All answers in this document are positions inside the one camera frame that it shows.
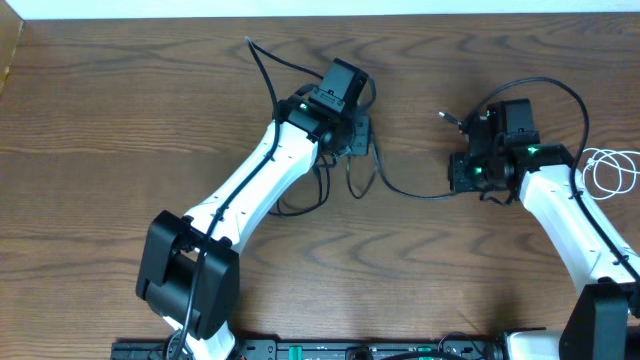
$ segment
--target wood grain surface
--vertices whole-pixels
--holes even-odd
[[[270,100],[243,37],[323,73],[334,57],[377,80],[372,109],[391,181],[448,190],[465,148],[438,111],[463,116],[497,86],[550,76],[580,93],[590,146],[640,149],[638,15],[499,15],[29,22],[0,99],[0,358],[107,358],[118,338],[167,326],[135,296],[144,236],[249,155]],[[311,79],[265,60],[279,97]],[[545,142],[576,150],[577,105],[549,85],[529,97]],[[460,330],[561,328],[577,299],[567,270],[520,205],[477,195],[420,202],[376,182],[266,218],[241,258],[232,327],[282,338],[415,339]],[[372,160],[354,162],[363,184]],[[306,176],[286,194],[304,206]],[[640,246],[638,191],[601,203]]]
[[[22,19],[6,1],[0,0],[0,94],[18,44],[22,23]]]

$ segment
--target black cable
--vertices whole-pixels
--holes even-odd
[[[332,169],[336,167],[336,165],[338,165],[338,158],[336,158],[335,154],[331,154],[331,164],[328,164],[328,165],[320,164],[320,165],[316,165],[316,167]]]
[[[356,113],[364,114],[376,103],[376,98],[378,97],[378,92],[376,91],[376,81],[373,78],[369,78],[367,80],[369,82],[369,89],[371,89],[371,100],[368,103],[358,106],[356,108]]]
[[[317,204],[311,206],[310,208],[307,208],[305,210],[301,210],[301,211],[297,211],[297,212],[293,212],[293,213],[285,213],[282,211],[282,209],[280,208],[280,202],[277,201],[276,202],[276,209],[277,209],[277,213],[271,213],[272,215],[278,215],[281,217],[292,217],[292,216],[300,216],[300,215],[304,215],[304,214],[308,214],[310,212],[312,212],[313,210],[319,208],[320,206],[324,205],[324,203],[327,202],[327,200],[329,199],[329,192],[331,191],[331,175],[329,174],[329,167],[328,167],[328,162],[327,159],[324,157],[324,155],[320,156],[320,159],[322,159],[322,162],[324,163],[324,171],[325,171],[325,175],[327,177],[327,193],[325,194],[324,198],[321,201],[318,201]],[[322,182],[319,182],[320,185],[320,191],[322,193]]]
[[[254,42],[251,42],[251,44],[253,45],[253,47],[256,50],[260,51],[261,53],[263,53],[266,57],[270,58],[271,60],[279,62],[280,64],[282,64],[284,66],[288,66],[288,67],[290,67],[292,69],[296,69],[298,71],[302,71],[302,72],[307,73],[309,75],[315,76],[320,80],[324,79],[324,76],[318,74],[317,72],[315,72],[313,70],[309,70],[309,69],[307,69],[305,67],[302,67],[300,65],[292,64],[292,63],[290,63],[288,61],[282,60],[281,58],[279,58],[279,57],[273,55],[272,53],[264,50],[263,48],[261,48],[260,46],[258,46],[258,44],[254,43]]]
[[[444,343],[446,341],[446,339],[448,337],[451,337],[453,335],[461,335],[467,338],[467,341],[469,341],[471,343],[471,345],[473,346],[474,349],[476,349],[476,351],[478,352],[478,354],[480,354],[480,358],[479,359],[483,359],[484,358],[484,351],[480,350],[480,348],[478,347],[478,345],[476,345],[476,343],[471,340],[471,336],[469,336],[467,333],[462,332],[462,331],[452,331],[450,333],[448,333],[447,335],[445,335],[442,339],[440,339],[440,342],[438,342],[438,351],[444,351]]]
[[[318,203],[320,203],[322,201],[322,194],[323,194],[323,191],[322,191],[322,189],[323,189],[323,187],[322,187],[322,175],[320,175],[320,168],[318,167],[318,165],[314,165],[311,168],[311,170],[313,171],[313,175],[316,176],[316,180],[318,181]],[[269,215],[285,217],[283,212],[282,212],[282,209],[280,209],[280,201],[281,200],[282,200],[282,198],[279,198],[278,200],[276,200],[276,211],[277,212],[269,211],[268,212]]]
[[[479,112],[480,109],[484,105],[486,105],[489,102],[489,100],[491,100],[496,95],[514,86],[532,83],[532,82],[545,82],[545,83],[556,85],[557,87],[566,91],[569,95],[571,95],[576,100],[576,102],[578,102],[578,105],[580,106],[580,110],[582,111],[582,117],[584,119],[584,128],[582,132],[582,140],[580,140],[578,151],[576,152],[576,155],[573,160],[573,164],[571,165],[571,169],[569,170],[569,185],[571,187],[571,193],[573,194],[573,197],[576,199],[576,203],[578,204],[578,207],[580,207],[580,210],[582,210],[582,213],[587,218],[591,226],[593,226],[593,228],[596,230],[598,235],[600,235],[600,237],[602,238],[602,241],[604,241],[605,244],[607,244],[607,246],[609,247],[609,250],[611,250],[611,253],[613,253],[613,255],[616,257],[618,262],[625,268],[625,270],[627,270],[629,275],[633,277],[636,284],[640,286],[640,275],[638,275],[636,270],[631,266],[631,264],[629,264],[627,259],[618,250],[618,248],[615,246],[613,241],[609,239],[609,236],[607,236],[607,234],[602,229],[602,227],[600,227],[600,224],[598,224],[598,222],[594,219],[593,215],[591,215],[591,213],[589,212],[589,209],[587,209],[587,206],[582,201],[582,192],[578,191],[578,186],[576,185],[576,171],[578,169],[580,157],[582,156],[582,152],[584,151],[584,148],[587,145],[587,139],[589,137],[589,114],[587,113],[587,107],[584,105],[582,98],[575,91],[573,91],[570,87],[563,84],[562,82],[555,79],[547,78],[547,77],[530,77],[530,78],[515,80],[505,85],[502,85],[501,87],[494,90],[491,94],[489,94],[486,98],[484,98],[484,100],[482,100],[475,107],[475,109],[473,109],[473,111],[471,111],[469,115],[467,115],[467,121],[471,119],[471,117],[474,116],[477,112]]]
[[[371,189],[371,185],[373,185],[373,181],[376,179],[377,174],[378,174],[378,171],[374,170],[373,173],[371,174],[371,177],[369,177],[367,186],[365,186],[364,190],[362,190],[360,195],[356,195],[353,192],[353,188],[351,187],[351,156],[347,157],[347,187],[349,188],[349,192],[351,193],[351,196],[353,196],[357,200],[360,200],[365,195],[367,195],[367,193],[369,192],[369,189]]]
[[[182,327],[182,331],[180,334],[180,341],[178,343],[176,352],[173,355],[173,358],[172,358],[173,360],[177,360],[180,357],[180,353],[182,353],[182,349],[184,348],[185,342],[187,341],[187,334],[189,333],[189,325],[191,322],[191,313],[193,311],[193,301],[196,297],[196,291],[198,289],[200,274],[202,272],[202,268],[204,267],[204,260],[207,256],[207,248],[208,248],[207,245],[210,241],[211,235],[213,234],[213,230],[215,229],[219,221],[224,221],[224,217],[223,217],[224,212],[229,207],[229,204],[231,204],[233,199],[235,199],[235,197],[238,196],[240,191],[242,191],[242,189],[244,189],[244,187],[247,186],[247,184],[258,174],[258,172],[260,172],[260,170],[262,170],[262,168],[269,161],[272,160],[273,154],[277,150],[278,143],[280,142],[280,112],[278,109],[278,98],[276,97],[276,92],[273,89],[273,84],[269,79],[269,75],[267,74],[267,71],[264,68],[264,65],[262,65],[262,61],[260,61],[260,58],[258,57],[258,54],[254,49],[255,45],[253,44],[251,39],[249,39],[249,37],[245,37],[245,41],[249,46],[249,51],[251,51],[251,55],[253,56],[253,59],[255,60],[256,65],[258,65],[258,68],[260,69],[260,73],[262,73],[262,77],[264,78],[264,81],[267,85],[267,89],[269,90],[269,95],[271,96],[271,101],[273,103],[273,114],[275,118],[275,131],[273,136],[273,144],[271,144],[271,149],[267,151],[267,153],[265,154],[264,158],[260,161],[260,163],[258,163],[258,165],[251,171],[251,173],[249,173],[249,175],[247,175],[247,177],[244,180],[242,180],[242,182],[231,192],[231,194],[229,194],[229,196],[225,199],[222,205],[220,205],[220,207],[216,210],[216,213],[213,216],[213,220],[211,220],[211,223],[209,224],[209,228],[207,229],[206,234],[202,237],[200,253],[198,254],[198,260],[196,262],[196,270],[193,272],[193,277],[191,279],[191,290],[189,291],[189,300],[187,302],[187,311],[185,314],[184,326]]]
[[[444,353],[440,351],[413,351],[413,352],[408,352],[404,354],[388,356],[380,360],[407,360],[407,359],[419,359],[423,357],[431,357],[434,359],[444,359],[444,360],[468,360],[458,355],[453,355],[453,354]]]
[[[456,196],[458,195],[458,193],[455,192],[450,192],[450,193],[446,193],[446,194],[442,194],[442,195],[430,195],[430,196],[423,196],[423,195],[414,195],[414,194],[410,194],[408,192],[402,191],[400,189],[398,189],[397,187],[393,186],[389,180],[387,180],[387,176],[384,173],[384,169],[382,167],[382,161],[380,160],[380,155],[378,154],[378,144],[376,141],[376,136],[375,133],[373,132],[373,130],[371,131],[371,145],[373,146],[373,157],[376,161],[376,170],[378,171],[378,173],[380,174],[380,178],[382,179],[382,182],[393,192],[396,192],[400,195],[404,195],[406,197],[410,197],[412,199],[417,199],[417,200],[442,200],[442,199],[448,199],[452,196]]]
[[[174,356],[173,351],[179,350],[179,349],[174,349],[171,346],[171,344],[176,340],[176,337],[180,336],[181,333],[182,333],[182,330],[178,329],[172,332],[171,335],[169,335],[169,339],[167,340],[167,342],[163,346],[161,346],[159,349],[161,351],[160,355],[162,356],[162,358],[166,359],[169,355]],[[187,358],[189,357],[193,358],[193,351],[191,351],[191,349],[189,348],[189,344],[186,344],[184,346],[184,351],[186,352]],[[153,354],[154,354],[153,352],[150,352],[149,355],[147,355],[147,360],[151,360],[151,356]]]
[[[511,193],[504,201],[500,201],[493,196],[488,196],[489,193],[492,191],[505,191],[505,190],[507,189],[502,189],[497,187],[490,187],[487,189],[478,189],[478,191],[480,191],[479,200],[483,202],[491,201],[495,204],[498,204],[500,206],[505,206],[505,207],[511,206],[511,203],[513,202],[513,200],[515,200],[515,196]]]

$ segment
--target coiled white cable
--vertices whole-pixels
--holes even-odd
[[[583,154],[586,153],[587,151],[595,151],[595,153],[589,159],[587,159],[587,164],[584,167],[584,171],[583,171],[582,182],[584,183],[584,179],[587,177],[587,172],[593,171],[592,176],[593,176],[594,185],[598,189],[600,189],[601,191],[603,191],[603,192],[608,194],[608,195],[601,196],[601,197],[595,197],[595,196],[592,195],[592,198],[594,200],[609,199],[609,198],[611,198],[611,197],[613,197],[615,195],[625,194],[625,193],[628,193],[629,191],[633,190],[634,186],[636,185],[636,177],[638,175],[640,175],[640,172],[637,171],[636,164],[627,155],[640,156],[640,152],[638,152],[638,151],[630,151],[630,150],[616,151],[616,150],[610,150],[610,149],[587,148],[587,149],[584,149]],[[629,168],[629,166],[627,166],[627,167],[620,166],[620,163],[615,158],[616,156],[624,158],[624,160],[626,160],[629,164],[631,164],[630,168]],[[598,174],[598,166],[600,164],[605,164],[605,165],[608,165],[608,166],[618,170],[618,187],[615,190],[614,189],[610,189],[610,188],[606,188],[606,187],[600,185],[600,183],[598,183],[597,174]],[[622,184],[623,184],[623,172],[624,173],[630,173],[632,175],[632,180],[631,180],[631,185],[629,185],[626,189],[621,190],[622,189]]]

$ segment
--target black bracket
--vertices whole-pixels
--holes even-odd
[[[280,121],[306,131],[323,154],[366,156],[371,121],[358,99],[368,79],[361,69],[336,58],[319,86],[305,85],[278,102]]]
[[[225,241],[202,242],[189,219],[163,211],[149,226],[136,295],[160,316],[183,324],[196,262],[181,253],[192,244],[206,244],[198,292],[193,302],[189,334],[208,339],[229,319],[240,292],[240,262]]]
[[[468,136],[468,151],[449,158],[449,186],[453,192],[508,190],[519,200],[527,172],[541,166],[571,166],[573,157],[560,144],[540,145],[528,99],[501,101],[487,106],[487,117],[474,114],[460,125]]]
[[[624,359],[628,310],[619,284],[586,285],[560,337],[560,360]]]

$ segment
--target white wall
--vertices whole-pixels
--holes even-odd
[[[640,0],[7,0],[25,20],[640,11]]]

